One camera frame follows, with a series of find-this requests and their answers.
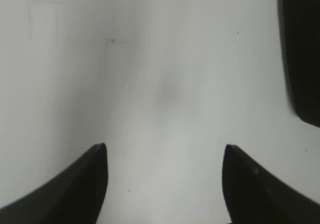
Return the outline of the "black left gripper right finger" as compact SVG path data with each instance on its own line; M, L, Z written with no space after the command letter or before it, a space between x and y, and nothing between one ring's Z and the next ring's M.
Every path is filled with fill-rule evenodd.
M225 147L222 189L232 223L319 223L320 205L264 169L236 145Z

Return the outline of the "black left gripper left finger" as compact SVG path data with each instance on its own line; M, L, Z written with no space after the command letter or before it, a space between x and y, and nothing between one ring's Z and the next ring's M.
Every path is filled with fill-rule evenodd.
M96 223L107 190L107 149L95 144L55 178L1 208L1 223Z

